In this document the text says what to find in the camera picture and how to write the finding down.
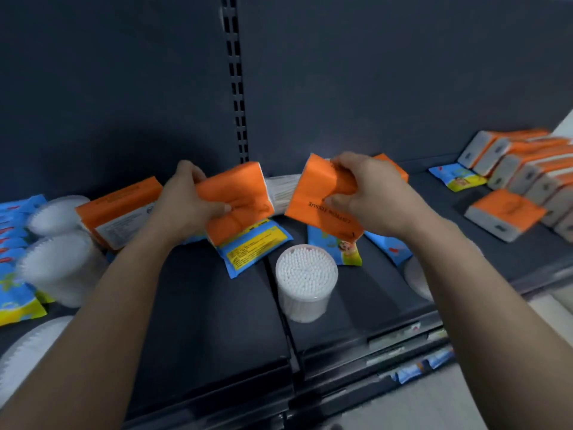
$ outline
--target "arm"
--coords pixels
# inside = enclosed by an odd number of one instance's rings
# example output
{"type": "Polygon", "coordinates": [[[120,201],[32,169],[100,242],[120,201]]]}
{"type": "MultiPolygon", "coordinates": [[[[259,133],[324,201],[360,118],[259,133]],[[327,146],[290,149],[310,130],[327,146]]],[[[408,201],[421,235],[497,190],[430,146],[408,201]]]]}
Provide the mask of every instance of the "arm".
{"type": "Polygon", "coordinates": [[[560,429],[573,421],[573,348],[540,318],[457,226],[388,163],[346,152],[353,196],[327,202],[418,257],[463,375],[489,428],[560,429]]]}
{"type": "Polygon", "coordinates": [[[0,414],[13,430],[115,429],[131,397],[161,267],[171,249],[229,207],[197,197],[204,173],[182,161],[147,224],[0,414]]]}

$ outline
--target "stack of tissue packs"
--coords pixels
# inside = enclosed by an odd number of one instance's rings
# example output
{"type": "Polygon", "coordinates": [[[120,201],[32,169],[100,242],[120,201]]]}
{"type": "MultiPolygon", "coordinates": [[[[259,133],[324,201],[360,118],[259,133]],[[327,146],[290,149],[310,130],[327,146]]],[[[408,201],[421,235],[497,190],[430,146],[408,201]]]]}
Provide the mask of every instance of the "stack of tissue packs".
{"type": "Polygon", "coordinates": [[[42,195],[0,203],[0,325],[47,314],[39,300],[45,296],[36,296],[33,287],[18,280],[14,271],[16,261],[35,239],[26,230],[26,221],[44,203],[42,195]]]}

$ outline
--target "floor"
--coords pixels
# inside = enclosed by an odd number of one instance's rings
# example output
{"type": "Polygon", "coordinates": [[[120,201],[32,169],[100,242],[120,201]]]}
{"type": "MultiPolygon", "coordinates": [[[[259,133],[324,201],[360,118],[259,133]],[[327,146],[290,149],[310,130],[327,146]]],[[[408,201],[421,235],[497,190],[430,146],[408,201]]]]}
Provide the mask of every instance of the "floor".
{"type": "MultiPolygon", "coordinates": [[[[573,285],[530,305],[573,346],[573,285]]],[[[485,430],[457,365],[328,420],[322,430],[485,430]]]]}

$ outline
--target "forearm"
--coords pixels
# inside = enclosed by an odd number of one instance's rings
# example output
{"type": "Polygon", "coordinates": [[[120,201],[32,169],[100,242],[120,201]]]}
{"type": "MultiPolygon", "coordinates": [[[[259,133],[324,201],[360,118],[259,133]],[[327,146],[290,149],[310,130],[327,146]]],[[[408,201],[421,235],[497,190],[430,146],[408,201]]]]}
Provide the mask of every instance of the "forearm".
{"type": "Polygon", "coordinates": [[[144,231],[117,256],[54,346],[10,399],[0,427],[119,428],[157,280],[171,247],[144,231]]]}
{"type": "Polygon", "coordinates": [[[429,214],[406,243],[489,427],[569,427],[573,349],[454,224],[429,214]]]}

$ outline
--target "person's left hand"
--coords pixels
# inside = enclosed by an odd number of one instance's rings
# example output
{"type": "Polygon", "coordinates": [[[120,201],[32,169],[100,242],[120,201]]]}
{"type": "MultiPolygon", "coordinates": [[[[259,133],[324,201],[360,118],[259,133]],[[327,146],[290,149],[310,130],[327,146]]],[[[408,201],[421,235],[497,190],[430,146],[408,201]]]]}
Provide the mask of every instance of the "person's left hand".
{"type": "Polygon", "coordinates": [[[199,167],[181,160],[175,175],[167,181],[155,202],[144,230],[175,246],[203,231],[211,218],[230,212],[230,205],[200,199],[195,183],[205,179],[207,177],[199,167]]]}

